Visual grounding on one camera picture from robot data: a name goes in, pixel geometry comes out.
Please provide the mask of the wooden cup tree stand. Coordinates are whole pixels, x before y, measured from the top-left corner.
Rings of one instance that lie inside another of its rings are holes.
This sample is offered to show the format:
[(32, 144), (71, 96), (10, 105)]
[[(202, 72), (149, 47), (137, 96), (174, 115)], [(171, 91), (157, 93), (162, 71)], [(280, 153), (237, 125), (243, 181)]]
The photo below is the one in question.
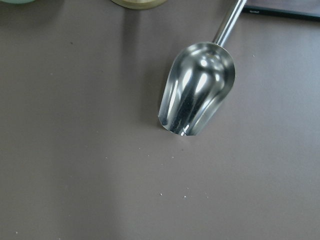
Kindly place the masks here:
[(112, 0), (112, 2), (132, 10), (148, 10), (164, 4), (167, 0)]

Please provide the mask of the metal scoop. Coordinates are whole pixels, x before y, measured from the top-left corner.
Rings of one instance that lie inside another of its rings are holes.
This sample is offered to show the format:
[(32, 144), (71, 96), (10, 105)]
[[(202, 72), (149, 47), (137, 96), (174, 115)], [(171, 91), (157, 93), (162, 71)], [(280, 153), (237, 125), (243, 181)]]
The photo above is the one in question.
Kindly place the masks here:
[(174, 59), (158, 112), (167, 131), (180, 136), (199, 134), (231, 91), (236, 68), (224, 45), (245, 4), (236, 0), (230, 6), (212, 41), (192, 44)]

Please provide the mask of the wine glass rack tray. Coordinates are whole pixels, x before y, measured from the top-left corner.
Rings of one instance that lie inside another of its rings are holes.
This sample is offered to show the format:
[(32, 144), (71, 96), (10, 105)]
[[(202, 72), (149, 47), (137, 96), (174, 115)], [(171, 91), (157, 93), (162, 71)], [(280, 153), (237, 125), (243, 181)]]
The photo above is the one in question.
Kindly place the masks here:
[(244, 13), (320, 21), (320, 0), (247, 0)]

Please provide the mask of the green bowl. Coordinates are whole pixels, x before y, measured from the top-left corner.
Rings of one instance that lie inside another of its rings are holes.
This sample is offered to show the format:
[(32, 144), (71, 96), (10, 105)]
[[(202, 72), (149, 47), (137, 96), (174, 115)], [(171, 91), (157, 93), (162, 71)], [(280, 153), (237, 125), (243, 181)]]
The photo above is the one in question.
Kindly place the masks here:
[(8, 4), (28, 4), (28, 3), (32, 3), (35, 0), (0, 0), (0, 2), (3, 3), (8, 3)]

